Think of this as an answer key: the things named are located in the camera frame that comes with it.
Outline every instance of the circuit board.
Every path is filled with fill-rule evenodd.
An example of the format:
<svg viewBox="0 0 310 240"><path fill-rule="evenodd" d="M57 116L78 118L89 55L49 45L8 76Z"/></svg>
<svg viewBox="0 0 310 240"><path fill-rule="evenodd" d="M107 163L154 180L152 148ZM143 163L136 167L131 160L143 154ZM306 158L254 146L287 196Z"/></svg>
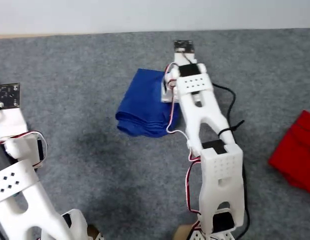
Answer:
<svg viewBox="0 0 310 240"><path fill-rule="evenodd" d="M20 107L20 83L0 85L0 103L2 109L12 109Z"/></svg>
<svg viewBox="0 0 310 240"><path fill-rule="evenodd" d="M194 53L194 44L190 40L175 40L174 41L175 53L184 52L186 54Z"/></svg>

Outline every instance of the red and white wire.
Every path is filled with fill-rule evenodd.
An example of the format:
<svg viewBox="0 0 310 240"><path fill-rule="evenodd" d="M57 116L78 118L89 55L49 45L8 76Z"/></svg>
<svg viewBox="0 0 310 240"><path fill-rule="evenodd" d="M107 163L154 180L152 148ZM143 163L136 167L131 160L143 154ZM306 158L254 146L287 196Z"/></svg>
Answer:
<svg viewBox="0 0 310 240"><path fill-rule="evenodd" d="M46 154L44 155L44 159L42 159L41 161L39 161L39 162L37 162L36 164L33 165L33 167L37 168L37 167L39 167L43 163L43 161L45 161L47 159L47 155L48 155L48 143L47 143L45 137L43 136L43 134L41 132L39 132L39 131L27 131L27 132L24 132L22 134L13 136L11 138L12 139L18 139L18 138L25 137L25 136L28 136L28 135L31 135L31 134L38 135L41 138L41 140L44 142L45 147L46 147ZM0 144L4 144L4 143L5 143L5 140L1 140L0 141Z"/></svg>
<svg viewBox="0 0 310 240"><path fill-rule="evenodd" d="M187 139L187 143L189 143L189 138L188 136L186 135L185 132L181 131L181 130L173 130L173 131L170 131L169 128L171 126L171 123L172 123L172 120L173 120L173 115L174 115L174 106L175 106L175 96L173 94L172 98L171 98L171 111L170 111L170 118L169 118L169 123L168 123L168 126L166 128L166 131L169 133L169 134L174 134L174 133L181 133L185 136L185 138ZM189 148L189 155L188 155L188 160L190 162L193 162L193 161L196 161L196 160L199 160L200 157L195 157L193 158L192 157L192 151L191 151L191 147Z"/></svg>
<svg viewBox="0 0 310 240"><path fill-rule="evenodd" d="M194 210L194 209L191 209L191 206L190 206L190 190L189 190L189 177L190 177L190 172L191 172L191 168L195 165L195 164L199 164L201 163L200 160L196 160L196 161L193 161L190 165L190 167L188 168L187 170L187 173L186 173L186 178L185 178L185 191L186 191L186 203L187 203L187 208L189 211L191 211L192 213L195 213L195 214L200 214L200 212L198 210Z"/></svg>

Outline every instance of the blue cloth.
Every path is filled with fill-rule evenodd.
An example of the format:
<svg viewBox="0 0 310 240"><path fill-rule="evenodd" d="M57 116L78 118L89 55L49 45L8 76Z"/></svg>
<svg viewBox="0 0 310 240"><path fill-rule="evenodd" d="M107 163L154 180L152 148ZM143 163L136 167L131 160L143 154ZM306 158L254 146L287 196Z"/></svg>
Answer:
<svg viewBox="0 0 310 240"><path fill-rule="evenodd" d="M161 81L164 72L138 69L116 113L118 129L130 136L159 138L167 134L171 103L161 102ZM179 116L175 104L173 129Z"/></svg>

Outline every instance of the wooden base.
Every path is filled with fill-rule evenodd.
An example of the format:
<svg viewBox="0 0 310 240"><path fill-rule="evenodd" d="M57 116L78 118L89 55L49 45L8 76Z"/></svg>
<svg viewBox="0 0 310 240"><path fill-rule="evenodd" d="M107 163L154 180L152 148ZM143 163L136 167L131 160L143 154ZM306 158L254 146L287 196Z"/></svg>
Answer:
<svg viewBox="0 0 310 240"><path fill-rule="evenodd" d="M173 240L187 240L187 237L191 231L192 224L190 225L181 225L178 227Z"/></svg>

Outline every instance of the hole pattern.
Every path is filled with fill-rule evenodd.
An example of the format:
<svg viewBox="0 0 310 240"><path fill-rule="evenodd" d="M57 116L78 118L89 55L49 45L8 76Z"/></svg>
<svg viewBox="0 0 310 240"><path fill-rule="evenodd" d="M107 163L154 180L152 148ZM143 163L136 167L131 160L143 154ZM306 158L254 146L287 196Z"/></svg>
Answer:
<svg viewBox="0 0 310 240"><path fill-rule="evenodd" d="M12 172L12 173L10 173L10 177L14 177L16 174L14 173L14 172ZM3 180L5 180L5 181L7 181L8 180L8 176L4 176L3 177ZM9 184L9 185L7 185L7 188L1 188L0 189L0 193L4 193L5 192L5 190L8 190L8 189L12 189L13 188L13 185L11 185L11 184Z"/></svg>
<svg viewBox="0 0 310 240"><path fill-rule="evenodd" d="M238 170L236 157L231 155L214 160L214 175L218 179L231 177Z"/></svg>

